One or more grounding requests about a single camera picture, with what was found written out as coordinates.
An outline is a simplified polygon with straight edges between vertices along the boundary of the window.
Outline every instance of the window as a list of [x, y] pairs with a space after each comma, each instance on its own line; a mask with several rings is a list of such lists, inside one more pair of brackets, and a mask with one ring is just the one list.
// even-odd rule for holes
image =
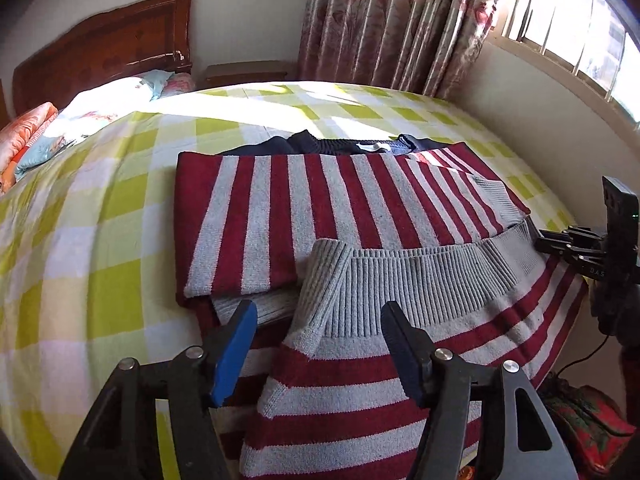
[[513, 0], [504, 36], [589, 84], [636, 124], [640, 53], [605, 0]]

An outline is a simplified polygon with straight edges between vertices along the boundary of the curtain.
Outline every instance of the curtain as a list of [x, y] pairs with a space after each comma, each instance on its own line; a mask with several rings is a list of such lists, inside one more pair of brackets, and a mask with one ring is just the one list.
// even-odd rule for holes
[[450, 97], [478, 58], [498, 0], [308, 0], [301, 80]]

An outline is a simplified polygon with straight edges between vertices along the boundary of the silver bolt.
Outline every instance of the silver bolt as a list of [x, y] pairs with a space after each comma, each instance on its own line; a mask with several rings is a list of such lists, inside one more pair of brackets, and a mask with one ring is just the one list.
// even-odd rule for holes
[[125, 357], [118, 363], [118, 368], [120, 370], [131, 370], [136, 365], [136, 360], [133, 357]]
[[512, 361], [511, 359], [508, 359], [507, 361], [503, 362], [502, 368], [507, 370], [510, 374], [514, 374], [518, 370], [520, 370], [520, 366], [518, 365], [518, 363], [516, 361]]
[[451, 361], [453, 359], [453, 352], [448, 348], [438, 348], [436, 349], [435, 354], [441, 361]]
[[204, 355], [204, 350], [199, 346], [190, 346], [185, 354], [189, 359], [200, 359]]

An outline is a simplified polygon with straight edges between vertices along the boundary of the headboard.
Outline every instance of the headboard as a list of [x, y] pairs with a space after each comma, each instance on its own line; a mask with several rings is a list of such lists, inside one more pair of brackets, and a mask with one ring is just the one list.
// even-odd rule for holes
[[16, 67], [16, 114], [46, 101], [63, 108], [78, 92], [147, 70], [190, 72], [190, 7], [144, 0], [78, 23]]

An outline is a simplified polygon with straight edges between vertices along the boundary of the yellow and white plaid bedsheet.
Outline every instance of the yellow and white plaid bedsheet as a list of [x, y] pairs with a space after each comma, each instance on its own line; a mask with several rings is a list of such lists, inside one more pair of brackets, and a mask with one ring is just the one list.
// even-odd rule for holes
[[[40, 478], [54, 478], [119, 359], [172, 358], [199, 341], [175, 303], [177, 155], [219, 153], [307, 129], [465, 141], [541, 228], [571, 216], [533, 171], [446, 102], [325, 82], [213, 89], [151, 103], [66, 150], [0, 198], [0, 426]], [[177, 478], [165, 405], [159, 443]]]

